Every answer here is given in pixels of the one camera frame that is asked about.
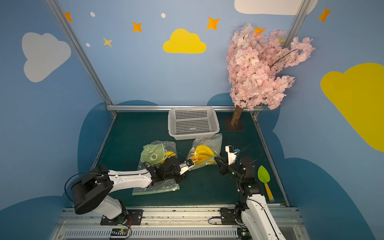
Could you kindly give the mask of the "clear zip-top bag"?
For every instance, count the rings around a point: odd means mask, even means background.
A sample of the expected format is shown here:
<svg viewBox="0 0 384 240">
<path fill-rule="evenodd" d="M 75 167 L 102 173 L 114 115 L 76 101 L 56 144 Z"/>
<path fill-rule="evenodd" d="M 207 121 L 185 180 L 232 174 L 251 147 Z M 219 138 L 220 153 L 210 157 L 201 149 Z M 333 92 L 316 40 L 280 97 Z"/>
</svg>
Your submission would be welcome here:
<svg viewBox="0 0 384 240">
<path fill-rule="evenodd" d="M 191 159 L 194 162 L 194 166 L 190 170 L 216 165 L 215 157 L 220 156 L 222 140 L 222 134 L 215 134 L 209 138 L 195 139 L 187 155 L 187 160 Z"/>
</svg>

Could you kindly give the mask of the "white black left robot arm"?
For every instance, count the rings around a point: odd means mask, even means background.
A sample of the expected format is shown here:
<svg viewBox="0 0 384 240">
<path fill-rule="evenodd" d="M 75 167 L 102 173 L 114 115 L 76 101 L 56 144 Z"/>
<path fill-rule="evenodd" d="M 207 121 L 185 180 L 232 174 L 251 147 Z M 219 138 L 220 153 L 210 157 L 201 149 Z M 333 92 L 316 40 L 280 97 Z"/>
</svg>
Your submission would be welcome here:
<svg viewBox="0 0 384 240">
<path fill-rule="evenodd" d="M 179 159 L 173 156 L 167 157 L 160 165 L 145 162 L 144 169 L 138 171 L 121 172 L 98 166 L 71 185 L 75 213 L 83 215 L 95 212 L 103 215 L 109 224 L 125 224 L 129 213 L 121 201 L 109 196 L 110 193 L 154 187 L 167 180 L 179 183 L 194 165 L 192 160 L 180 163 Z"/>
</svg>

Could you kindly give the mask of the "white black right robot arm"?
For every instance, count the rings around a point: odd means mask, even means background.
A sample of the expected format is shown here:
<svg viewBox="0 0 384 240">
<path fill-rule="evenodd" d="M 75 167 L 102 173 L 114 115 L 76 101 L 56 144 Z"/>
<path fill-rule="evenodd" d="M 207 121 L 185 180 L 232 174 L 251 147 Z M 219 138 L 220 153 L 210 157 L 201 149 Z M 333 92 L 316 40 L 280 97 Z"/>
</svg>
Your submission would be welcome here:
<svg viewBox="0 0 384 240">
<path fill-rule="evenodd" d="M 252 240 L 284 240 L 256 181 L 255 161 L 249 157 L 241 158 L 239 165 L 221 157 L 215 157 L 215 161 L 221 175 L 228 174 L 235 179 L 241 198 L 234 210 L 235 223 L 246 227 Z"/>
</svg>

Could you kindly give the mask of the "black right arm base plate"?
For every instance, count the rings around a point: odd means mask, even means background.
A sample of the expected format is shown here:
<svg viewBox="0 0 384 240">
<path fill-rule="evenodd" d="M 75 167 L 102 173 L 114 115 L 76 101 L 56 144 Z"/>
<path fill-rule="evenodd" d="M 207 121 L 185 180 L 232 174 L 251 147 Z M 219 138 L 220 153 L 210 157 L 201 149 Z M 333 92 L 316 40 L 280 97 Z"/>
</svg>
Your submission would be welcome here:
<svg viewBox="0 0 384 240">
<path fill-rule="evenodd" d="M 243 225 L 241 219 L 241 211 L 238 207 L 234 209 L 220 208 L 219 213 L 221 216 L 222 225 Z"/>
</svg>

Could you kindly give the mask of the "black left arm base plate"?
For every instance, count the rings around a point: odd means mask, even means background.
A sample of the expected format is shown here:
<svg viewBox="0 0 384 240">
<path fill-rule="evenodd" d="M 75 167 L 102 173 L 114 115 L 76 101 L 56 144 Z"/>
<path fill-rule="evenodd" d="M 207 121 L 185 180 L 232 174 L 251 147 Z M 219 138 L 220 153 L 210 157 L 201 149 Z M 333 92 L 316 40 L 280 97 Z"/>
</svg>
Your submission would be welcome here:
<svg viewBox="0 0 384 240">
<path fill-rule="evenodd" d="M 143 219 L 143 210 L 125 210 L 114 219 L 108 219 L 106 216 L 102 217 L 100 222 L 101 226 L 139 226 Z"/>
</svg>

